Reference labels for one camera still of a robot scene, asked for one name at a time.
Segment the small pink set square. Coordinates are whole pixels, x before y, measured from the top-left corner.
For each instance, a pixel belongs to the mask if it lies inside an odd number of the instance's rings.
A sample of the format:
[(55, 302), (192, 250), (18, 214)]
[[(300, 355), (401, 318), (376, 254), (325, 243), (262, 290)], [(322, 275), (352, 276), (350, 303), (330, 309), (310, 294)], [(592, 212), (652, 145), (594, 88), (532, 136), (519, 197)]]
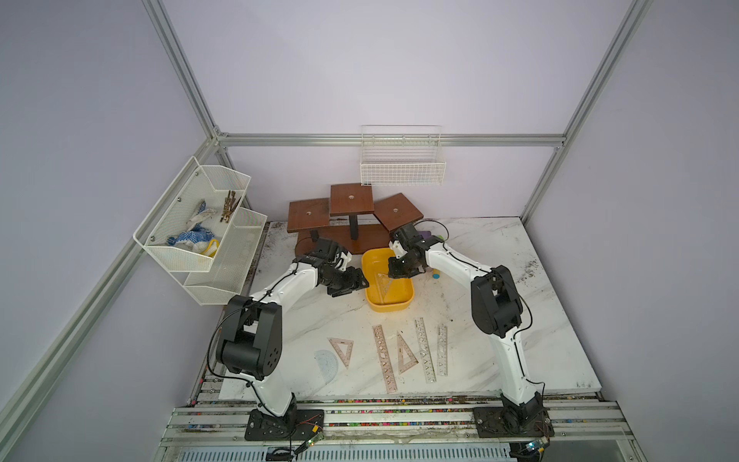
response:
[(351, 362), (354, 342), (352, 340), (340, 338), (329, 338), (328, 342), (339, 356), (341, 362), (348, 369)]

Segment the clear triangle set square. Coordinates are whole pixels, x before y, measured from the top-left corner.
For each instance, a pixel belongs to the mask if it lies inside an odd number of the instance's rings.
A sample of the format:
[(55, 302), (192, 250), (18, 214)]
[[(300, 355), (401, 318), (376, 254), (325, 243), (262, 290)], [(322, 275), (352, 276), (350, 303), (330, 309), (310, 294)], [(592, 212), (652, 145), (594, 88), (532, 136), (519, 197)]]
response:
[(388, 294), (391, 292), (393, 279), (386, 273), (377, 273), (375, 277), (379, 304), (385, 304)]

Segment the blue clear protractor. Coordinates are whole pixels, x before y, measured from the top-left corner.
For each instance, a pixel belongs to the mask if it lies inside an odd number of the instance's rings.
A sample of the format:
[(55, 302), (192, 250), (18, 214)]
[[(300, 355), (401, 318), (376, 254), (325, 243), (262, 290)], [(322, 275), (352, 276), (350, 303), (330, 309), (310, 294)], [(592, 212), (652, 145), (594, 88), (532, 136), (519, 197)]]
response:
[(329, 350), (317, 350), (314, 357), (324, 383), (331, 383), (336, 378), (339, 371), (339, 361), (336, 353), (330, 352)]

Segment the yellow item in bin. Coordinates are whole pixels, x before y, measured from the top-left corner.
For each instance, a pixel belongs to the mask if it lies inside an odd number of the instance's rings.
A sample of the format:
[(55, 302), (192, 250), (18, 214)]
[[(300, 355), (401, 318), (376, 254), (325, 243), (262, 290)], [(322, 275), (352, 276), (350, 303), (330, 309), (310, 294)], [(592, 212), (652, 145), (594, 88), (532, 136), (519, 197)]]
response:
[(213, 239), (207, 244), (206, 248), (201, 252), (201, 255), (213, 258), (218, 250), (219, 240)]

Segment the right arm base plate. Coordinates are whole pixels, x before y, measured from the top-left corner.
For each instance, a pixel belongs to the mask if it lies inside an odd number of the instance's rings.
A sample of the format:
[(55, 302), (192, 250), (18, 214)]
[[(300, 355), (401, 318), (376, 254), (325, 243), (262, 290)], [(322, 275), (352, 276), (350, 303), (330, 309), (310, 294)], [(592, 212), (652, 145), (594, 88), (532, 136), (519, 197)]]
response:
[(473, 421), (480, 438), (539, 438), (554, 436), (548, 410), (535, 404), (519, 406), (476, 407)]

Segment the white mesh bin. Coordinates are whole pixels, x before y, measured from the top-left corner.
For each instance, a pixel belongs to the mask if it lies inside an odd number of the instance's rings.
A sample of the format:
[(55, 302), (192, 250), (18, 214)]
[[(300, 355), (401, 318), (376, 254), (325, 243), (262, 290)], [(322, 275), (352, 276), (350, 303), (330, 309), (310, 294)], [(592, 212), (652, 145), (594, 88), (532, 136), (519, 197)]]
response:
[(224, 206), (239, 204), (251, 177), (191, 158), (133, 234), (133, 239), (169, 273), (207, 273), (235, 220)]
[(225, 305), (244, 288), (267, 216), (240, 207), (209, 273), (190, 273), (183, 288), (201, 306)]

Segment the long clear stencil ruler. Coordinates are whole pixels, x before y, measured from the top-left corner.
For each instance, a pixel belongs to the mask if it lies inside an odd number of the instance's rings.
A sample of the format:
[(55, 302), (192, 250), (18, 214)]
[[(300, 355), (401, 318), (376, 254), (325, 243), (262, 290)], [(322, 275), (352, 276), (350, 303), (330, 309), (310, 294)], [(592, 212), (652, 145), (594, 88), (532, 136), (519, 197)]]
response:
[(421, 354), (421, 363), (423, 364), (423, 374), (425, 375), (425, 381), (427, 383), (435, 383), (437, 378), (425, 329), (425, 320), (423, 318), (417, 318), (414, 320), (414, 323)]

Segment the long pink stencil ruler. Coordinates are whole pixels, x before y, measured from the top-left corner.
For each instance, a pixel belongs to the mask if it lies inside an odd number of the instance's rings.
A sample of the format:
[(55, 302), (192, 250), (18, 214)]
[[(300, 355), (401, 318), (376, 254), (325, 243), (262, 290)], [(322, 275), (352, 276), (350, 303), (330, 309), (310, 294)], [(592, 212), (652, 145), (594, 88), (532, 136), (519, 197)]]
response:
[(398, 385), (396, 385), (395, 373), (382, 325), (373, 326), (373, 337), (375, 337), (375, 346), (386, 392), (394, 394), (398, 392)]

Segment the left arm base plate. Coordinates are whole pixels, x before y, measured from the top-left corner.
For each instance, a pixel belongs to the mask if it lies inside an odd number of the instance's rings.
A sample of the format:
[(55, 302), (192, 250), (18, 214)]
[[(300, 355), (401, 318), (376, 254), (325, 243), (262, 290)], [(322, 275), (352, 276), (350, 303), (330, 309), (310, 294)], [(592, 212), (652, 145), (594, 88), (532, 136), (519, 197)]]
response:
[(274, 417), (254, 409), (249, 414), (244, 440), (247, 442), (307, 441), (323, 429), (322, 409), (289, 409), (285, 416)]

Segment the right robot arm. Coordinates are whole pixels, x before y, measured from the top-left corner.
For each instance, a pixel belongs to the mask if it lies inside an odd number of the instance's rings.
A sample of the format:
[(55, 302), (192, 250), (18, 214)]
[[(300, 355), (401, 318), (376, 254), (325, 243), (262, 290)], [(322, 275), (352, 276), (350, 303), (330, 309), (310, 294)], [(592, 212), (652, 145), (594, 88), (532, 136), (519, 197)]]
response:
[(544, 410), (546, 384), (529, 375), (523, 354), (522, 315), (531, 310), (505, 266), (491, 267), (456, 251), (446, 241), (425, 238), (413, 223), (390, 234), (389, 276), (412, 278), (424, 270), (444, 273), (470, 290), (473, 323), (490, 339), (502, 377), (503, 410), (519, 423)]

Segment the tall pink set square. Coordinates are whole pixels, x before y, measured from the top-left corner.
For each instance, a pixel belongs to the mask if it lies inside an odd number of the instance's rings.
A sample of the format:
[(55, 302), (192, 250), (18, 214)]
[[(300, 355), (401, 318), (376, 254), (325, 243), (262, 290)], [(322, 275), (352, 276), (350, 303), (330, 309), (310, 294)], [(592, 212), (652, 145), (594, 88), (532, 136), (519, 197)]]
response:
[(405, 373), (419, 364), (418, 358), (400, 332), (396, 335), (396, 344), (398, 345), (398, 370), (400, 373)]

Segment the yellow plastic storage box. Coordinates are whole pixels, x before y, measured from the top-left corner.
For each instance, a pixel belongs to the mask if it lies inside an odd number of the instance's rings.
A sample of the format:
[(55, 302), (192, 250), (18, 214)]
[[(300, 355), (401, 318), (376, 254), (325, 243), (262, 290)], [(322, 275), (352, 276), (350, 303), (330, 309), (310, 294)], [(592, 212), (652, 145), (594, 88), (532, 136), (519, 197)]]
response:
[(391, 313), (405, 310), (415, 298), (411, 279), (393, 279), (389, 275), (389, 260), (395, 257), (390, 248), (376, 248), (362, 256), (362, 270), (369, 282), (365, 290), (371, 310)]

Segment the short clear stencil ruler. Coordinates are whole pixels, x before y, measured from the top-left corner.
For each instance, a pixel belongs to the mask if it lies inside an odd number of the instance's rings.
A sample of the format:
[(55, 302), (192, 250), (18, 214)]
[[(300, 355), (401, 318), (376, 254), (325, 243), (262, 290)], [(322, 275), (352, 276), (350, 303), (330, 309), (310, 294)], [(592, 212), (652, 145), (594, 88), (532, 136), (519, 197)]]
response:
[(437, 365), (441, 377), (448, 376), (448, 326), (437, 327)]

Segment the brown wooden tiered stand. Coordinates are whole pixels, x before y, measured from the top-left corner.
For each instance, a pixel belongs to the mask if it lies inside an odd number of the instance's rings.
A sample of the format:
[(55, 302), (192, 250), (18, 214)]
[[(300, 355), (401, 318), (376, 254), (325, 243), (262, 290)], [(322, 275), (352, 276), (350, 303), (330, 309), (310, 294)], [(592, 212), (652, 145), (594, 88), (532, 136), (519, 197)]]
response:
[(346, 183), (331, 186), (327, 198), (291, 202), (287, 231), (298, 235), (296, 255), (316, 248), (321, 238), (358, 255), (386, 248), (393, 231), (422, 218), (421, 210), (404, 194), (376, 199), (370, 186)]

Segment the brown clothespins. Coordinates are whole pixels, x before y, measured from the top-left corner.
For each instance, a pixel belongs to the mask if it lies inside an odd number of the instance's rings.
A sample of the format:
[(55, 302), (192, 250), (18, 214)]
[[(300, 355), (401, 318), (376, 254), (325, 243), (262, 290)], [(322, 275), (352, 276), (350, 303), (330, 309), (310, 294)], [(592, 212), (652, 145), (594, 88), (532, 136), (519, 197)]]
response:
[(230, 190), (228, 192), (226, 198), (224, 199), (221, 218), (219, 219), (221, 223), (230, 223), (233, 214), (240, 206), (240, 201), (241, 199), (239, 198), (239, 195), (236, 191)]

